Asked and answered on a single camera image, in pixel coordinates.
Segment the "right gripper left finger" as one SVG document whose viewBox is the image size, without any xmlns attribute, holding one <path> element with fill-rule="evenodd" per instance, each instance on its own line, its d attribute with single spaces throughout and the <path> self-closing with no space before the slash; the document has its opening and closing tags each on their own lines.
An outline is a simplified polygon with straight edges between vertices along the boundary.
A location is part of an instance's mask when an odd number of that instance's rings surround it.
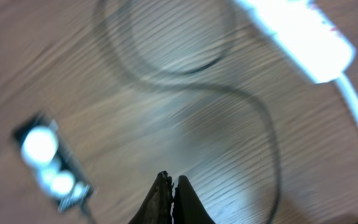
<svg viewBox="0 0 358 224">
<path fill-rule="evenodd" d="M 129 224 L 171 224 L 173 186 L 172 177 L 166 171 L 160 172 Z"/>
</svg>

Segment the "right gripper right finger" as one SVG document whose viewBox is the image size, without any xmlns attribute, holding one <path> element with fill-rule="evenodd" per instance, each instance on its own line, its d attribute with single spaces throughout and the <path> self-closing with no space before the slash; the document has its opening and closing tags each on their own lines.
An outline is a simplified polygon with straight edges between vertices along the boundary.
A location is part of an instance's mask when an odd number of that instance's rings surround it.
<svg viewBox="0 0 358 224">
<path fill-rule="evenodd" d="M 189 179 L 184 175 L 178 178 L 172 217 L 174 224 L 215 224 L 206 212 Z"/>
</svg>

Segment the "black Galaxy phone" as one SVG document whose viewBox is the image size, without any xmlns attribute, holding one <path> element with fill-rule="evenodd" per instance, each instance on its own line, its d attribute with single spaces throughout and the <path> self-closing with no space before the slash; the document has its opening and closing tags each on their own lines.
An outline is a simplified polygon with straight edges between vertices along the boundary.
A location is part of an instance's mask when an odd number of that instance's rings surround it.
<svg viewBox="0 0 358 224">
<path fill-rule="evenodd" d="M 11 136 L 23 163 L 58 212 L 83 205 L 93 195 L 93 186 L 59 134 L 55 120 L 36 114 L 18 124 Z"/>
</svg>

